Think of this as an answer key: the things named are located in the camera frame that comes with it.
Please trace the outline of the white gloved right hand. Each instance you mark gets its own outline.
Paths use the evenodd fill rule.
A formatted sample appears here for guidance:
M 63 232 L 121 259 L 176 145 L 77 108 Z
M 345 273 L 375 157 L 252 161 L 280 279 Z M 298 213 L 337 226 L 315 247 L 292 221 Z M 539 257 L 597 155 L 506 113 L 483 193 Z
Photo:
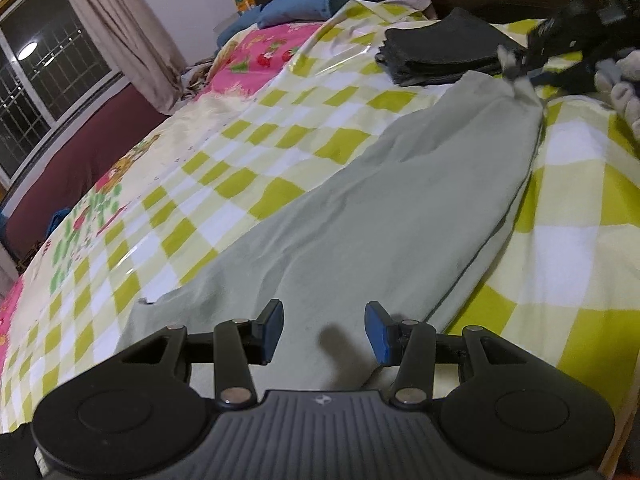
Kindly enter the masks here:
M 634 140 L 640 136 L 639 100 L 640 51 L 633 50 L 618 61 L 612 58 L 597 62 L 594 85 L 606 93 L 612 107 L 630 128 Z

